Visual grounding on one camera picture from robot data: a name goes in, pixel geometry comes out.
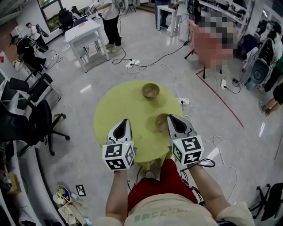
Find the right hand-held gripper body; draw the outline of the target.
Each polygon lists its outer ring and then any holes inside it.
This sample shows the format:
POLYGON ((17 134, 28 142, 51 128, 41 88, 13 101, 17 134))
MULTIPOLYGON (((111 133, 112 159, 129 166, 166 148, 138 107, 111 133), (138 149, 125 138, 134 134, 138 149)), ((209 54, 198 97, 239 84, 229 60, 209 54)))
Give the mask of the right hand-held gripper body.
POLYGON ((201 136, 190 136, 171 141, 172 154, 181 165, 189 165, 200 160, 203 154, 201 136))

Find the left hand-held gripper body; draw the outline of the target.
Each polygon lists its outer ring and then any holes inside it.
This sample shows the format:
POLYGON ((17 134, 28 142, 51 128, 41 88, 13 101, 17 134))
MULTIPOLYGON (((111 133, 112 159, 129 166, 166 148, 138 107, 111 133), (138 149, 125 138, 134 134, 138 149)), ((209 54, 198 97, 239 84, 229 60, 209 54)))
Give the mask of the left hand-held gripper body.
POLYGON ((134 141, 102 146, 102 158, 109 170, 127 170, 135 157, 134 141))

